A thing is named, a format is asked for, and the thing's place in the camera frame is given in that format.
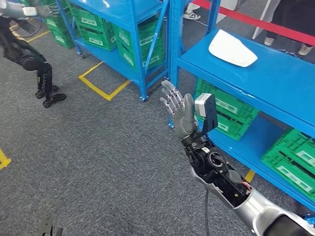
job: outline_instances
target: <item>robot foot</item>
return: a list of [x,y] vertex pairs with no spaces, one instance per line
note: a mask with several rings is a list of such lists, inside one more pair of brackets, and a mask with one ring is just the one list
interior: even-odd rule
[[[56,92],[57,90],[58,90],[58,86],[57,85],[53,85],[52,86],[52,91],[53,92]],[[45,91],[45,90],[39,90],[37,91],[35,96],[36,96],[37,99],[41,99],[45,96]]]
[[57,103],[57,102],[63,101],[63,100],[65,100],[66,97],[67,97],[67,96],[66,96],[66,94],[64,94],[64,93],[56,94],[56,95],[54,95],[54,96],[53,96],[51,99],[50,99],[50,100],[45,100],[45,101],[43,102],[43,106],[44,106],[45,108],[49,108],[49,107],[51,107],[51,105],[54,105],[54,104],[55,104],[55,103]]

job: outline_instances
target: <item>pants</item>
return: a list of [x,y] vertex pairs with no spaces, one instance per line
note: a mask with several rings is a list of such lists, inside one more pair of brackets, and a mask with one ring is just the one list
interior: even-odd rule
[[[315,0],[281,0],[271,23],[315,36]],[[276,33],[267,31],[267,37],[276,39]]]

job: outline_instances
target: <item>robotic arm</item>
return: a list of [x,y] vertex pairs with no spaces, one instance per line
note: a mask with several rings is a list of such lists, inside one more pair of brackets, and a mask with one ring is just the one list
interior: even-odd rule
[[[174,123],[175,135],[181,139],[191,164],[191,174],[207,190],[218,196],[257,236],[315,236],[315,229],[292,212],[273,204],[247,183],[223,156],[214,150],[207,133],[218,126],[215,95],[202,93],[193,101],[184,98],[168,81],[162,91]],[[204,117],[199,131],[194,111]]]

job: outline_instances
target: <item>shelf post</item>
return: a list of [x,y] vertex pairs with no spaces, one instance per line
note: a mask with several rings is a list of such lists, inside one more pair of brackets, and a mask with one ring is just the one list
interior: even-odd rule
[[72,23],[72,25],[70,25],[68,22],[68,19],[67,19],[66,13],[63,11],[63,6],[62,6],[60,4],[60,0],[56,0],[56,3],[58,6],[59,10],[60,11],[60,15],[63,17],[63,21],[65,22],[67,30],[69,31],[69,33],[71,36],[72,40],[73,41],[74,45],[76,46],[76,53],[82,57],[82,56],[82,51],[81,51],[81,48],[78,44],[76,43],[76,33],[74,32],[74,29],[75,29],[75,27],[74,27],[74,20],[75,20],[74,17],[73,17],[73,19],[72,19],[73,23]]
[[144,101],[147,98],[146,80],[144,76],[144,67],[142,66],[141,52],[140,50],[140,39],[137,30],[137,21],[135,16],[135,6],[134,0],[127,0],[127,6],[129,11],[126,14],[129,17],[131,25],[130,33],[131,35],[132,45],[134,46],[135,65],[137,68],[137,74],[139,80],[141,99]]
[[178,71],[178,59],[181,51],[181,34],[183,31],[183,12],[186,0],[171,0],[169,7],[170,18],[168,19],[168,26],[171,29],[169,40],[171,58],[168,60],[169,78],[174,86],[178,87]]
[[221,0],[212,0],[210,10],[208,14],[208,27],[205,34],[208,34],[215,28],[218,14],[219,13],[220,3]]

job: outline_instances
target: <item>humanoid robot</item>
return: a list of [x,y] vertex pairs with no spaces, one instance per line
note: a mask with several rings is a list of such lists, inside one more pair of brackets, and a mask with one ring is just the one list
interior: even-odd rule
[[[193,101],[189,93],[183,98],[169,81],[162,85],[166,99],[160,100],[171,116],[175,135],[184,146],[193,177],[205,187],[206,202],[209,191],[218,196],[236,213],[252,235],[315,236],[315,228],[310,225],[313,222],[311,216],[303,219],[267,200],[214,149],[206,134],[218,126],[215,95],[202,93]],[[195,110],[205,119],[202,131],[198,128]]]
[[17,39],[10,29],[11,21],[17,22],[19,27],[29,33],[36,30],[29,24],[29,17],[55,17],[58,16],[59,10],[56,7],[39,6],[36,2],[34,6],[26,7],[20,3],[14,3],[6,0],[0,0],[0,44],[2,46],[3,56],[19,64],[27,71],[37,71],[36,98],[45,97],[43,102],[45,108],[48,108],[56,102],[66,98],[66,94],[52,95],[57,91],[57,86],[52,84],[52,68],[47,60],[30,46],[29,43]]

